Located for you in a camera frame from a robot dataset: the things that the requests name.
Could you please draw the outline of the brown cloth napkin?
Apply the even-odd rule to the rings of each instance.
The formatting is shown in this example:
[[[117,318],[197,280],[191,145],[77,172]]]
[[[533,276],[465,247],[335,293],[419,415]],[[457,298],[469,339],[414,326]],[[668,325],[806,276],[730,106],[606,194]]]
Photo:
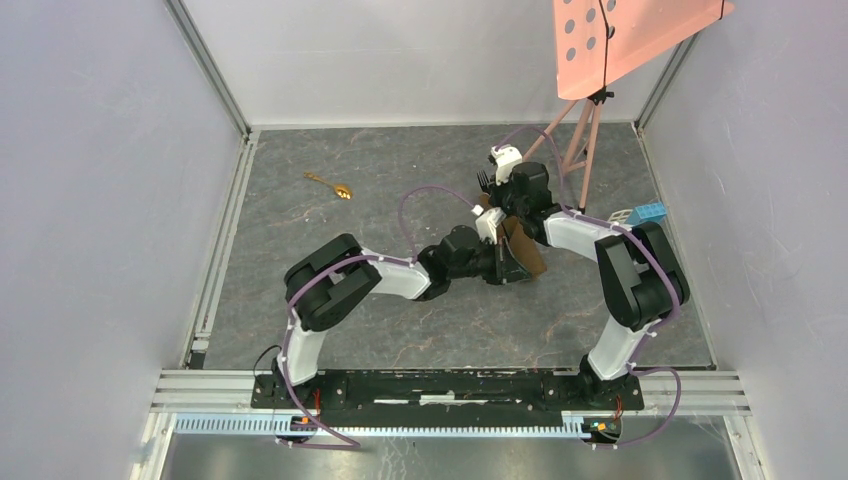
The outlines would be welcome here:
[[[479,200],[484,209],[494,208],[488,195],[481,194]],[[530,280],[536,280],[547,271],[547,265],[536,242],[525,232],[524,226],[516,217],[506,214],[506,219],[498,228],[498,242],[502,239],[509,243],[515,257],[532,273],[533,278]]]

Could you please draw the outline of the gold spoon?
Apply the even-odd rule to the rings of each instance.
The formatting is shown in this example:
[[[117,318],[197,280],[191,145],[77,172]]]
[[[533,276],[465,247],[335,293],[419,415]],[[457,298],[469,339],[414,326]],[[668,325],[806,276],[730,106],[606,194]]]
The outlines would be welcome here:
[[[303,177],[329,187],[336,196],[343,200],[351,200],[353,198],[353,192],[346,184],[327,181],[312,172],[305,172]]]

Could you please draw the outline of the black fork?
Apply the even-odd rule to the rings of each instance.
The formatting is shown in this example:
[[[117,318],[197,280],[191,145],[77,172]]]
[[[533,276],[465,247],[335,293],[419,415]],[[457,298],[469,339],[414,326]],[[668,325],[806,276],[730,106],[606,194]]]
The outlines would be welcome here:
[[[494,197],[497,194],[497,183],[494,174],[489,174],[485,170],[477,172],[477,181],[481,191],[489,197]]]

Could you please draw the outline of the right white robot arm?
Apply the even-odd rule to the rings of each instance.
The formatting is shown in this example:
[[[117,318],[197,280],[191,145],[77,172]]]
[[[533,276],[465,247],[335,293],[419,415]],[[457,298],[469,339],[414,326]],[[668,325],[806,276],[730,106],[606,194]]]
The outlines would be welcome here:
[[[646,336],[679,314],[690,297],[688,281],[663,227],[654,221],[613,224],[556,203],[547,168],[521,162],[507,179],[477,175],[490,206],[515,217],[536,242],[596,262],[610,317],[580,366],[580,400],[602,408],[630,374]]]

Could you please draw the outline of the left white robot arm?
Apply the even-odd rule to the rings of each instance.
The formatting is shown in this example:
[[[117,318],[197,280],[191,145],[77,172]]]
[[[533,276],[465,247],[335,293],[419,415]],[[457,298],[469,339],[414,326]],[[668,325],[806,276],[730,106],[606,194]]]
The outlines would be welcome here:
[[[312,399],[327,332],[372,294],[430,301],[457,279],[478,278],[499,286],[533,277],[506,240],[482,239],[468,226],[453,228],[439,243],[409,258],[380,254],[342,233],[284,276],[289,320],[276,359],[280,377],[275,392],[295,408]]]

